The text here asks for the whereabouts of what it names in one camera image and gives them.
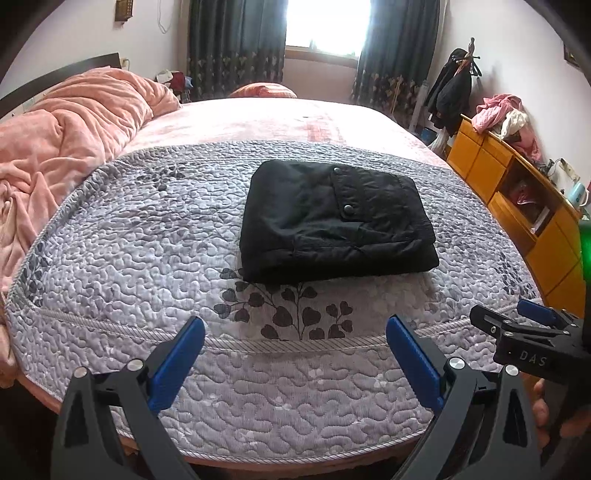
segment pillow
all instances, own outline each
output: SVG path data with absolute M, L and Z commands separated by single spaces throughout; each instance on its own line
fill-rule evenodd
M 258 82 L 240 87 L 228 95 L 228 98 L 238 97 L 297 98 L 297 95 L 279 83 Z

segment wall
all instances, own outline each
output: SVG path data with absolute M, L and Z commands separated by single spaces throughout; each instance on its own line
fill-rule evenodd
M 283 84 L 298 98 L 349 103 L 356 72 L 342 65 L 285 59 Z
M 513 93 L 523 100 L 545 159 L 564 157 L 584 184 L 591 180 L 591 86 L 563 58 L 554 29 L 524 0 L 449 0 L 430 83 L 454 48 L 475 37 L 483 77 L 473 85 L 472 108 L 483 96 Z
M 131 61 L 130 70 L 153 78 L 175 70 L 181 0 L 136 0 L 134 16 L 115 24 L 115 0 L 66 0 L 33 32 L 0 83 L 0 98 L 45 73 L 70 63 L 118 51 Z

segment finger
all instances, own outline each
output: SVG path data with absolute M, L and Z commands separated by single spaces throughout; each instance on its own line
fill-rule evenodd
M 548 408 L 548 404 L 543 399 L 536 400 L 531 409 L 534 413 L 536 426 L 543 427 L 548 423 L 550 409 Z
M 540 378 L 534 385 L 534 393 L 541 398 L 544 395 L 544 379 Z
M 544 448 L 550 442 L 550 434 L 544 429 L 538 430 L 538 447 L 540 450 Z
M 591 409 L 581 408 L 571 419 L 565 421 L 560 427 L 562 438 L 580 437 L 591 425 Z

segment light blue kettle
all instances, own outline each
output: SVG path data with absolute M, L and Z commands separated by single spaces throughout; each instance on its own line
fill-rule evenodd
M 585 188 L 585 185 L 578 181 L 574 184 L 574 187 L 571 189 L 566 199 L 576 209 L 584 207 L 589 201 L 589 191 Z

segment wooden cabinet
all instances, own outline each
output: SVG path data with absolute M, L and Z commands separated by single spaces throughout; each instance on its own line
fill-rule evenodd
M 472 164 L 474 163 L 479 150 L 480 145 L 473 142 L 470 138 L 460 132 L 453 143 L 453 148 L 449 153 L 447 162 L 463 179 L 465 179 L 472 168 Z
M 482 148 L 466 177 L 466 183 L 488 204 L 504 173 L 505 166 Z
M 582 317 L 585 283 L 580 260 L 580 213 L 510 145 L 488 132 L 479 135 L 468 118 L 462 121 L 447 161 L 488 205 L 513 240 L 546 305 Z M 549 211 L 535 230 L 535 218 L 526 217 L 509 200 L 522 181 L 530 185 Z
M 546 226 L 525 260 L 545 295 L 579 262 L 555 219 Z

